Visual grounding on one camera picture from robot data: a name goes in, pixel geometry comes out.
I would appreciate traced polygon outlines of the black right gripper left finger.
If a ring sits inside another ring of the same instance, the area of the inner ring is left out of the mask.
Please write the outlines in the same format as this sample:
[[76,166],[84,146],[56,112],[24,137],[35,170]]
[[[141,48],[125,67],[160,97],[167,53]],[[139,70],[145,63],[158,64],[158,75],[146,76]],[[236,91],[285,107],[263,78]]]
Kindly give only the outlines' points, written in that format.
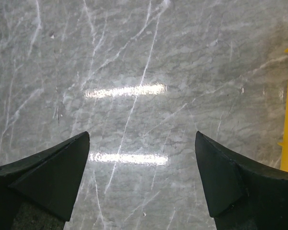
[[88,132],[0,166],[0,230],[62,230],[90,148]]

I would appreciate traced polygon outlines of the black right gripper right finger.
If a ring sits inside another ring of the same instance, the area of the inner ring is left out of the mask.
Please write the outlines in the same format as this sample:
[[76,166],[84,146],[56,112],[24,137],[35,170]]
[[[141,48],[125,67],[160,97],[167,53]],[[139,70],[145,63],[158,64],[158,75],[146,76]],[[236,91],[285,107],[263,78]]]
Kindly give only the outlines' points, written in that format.
[[201,132],[195,153],[218,230],[288,230],[288,172],[238,154]]

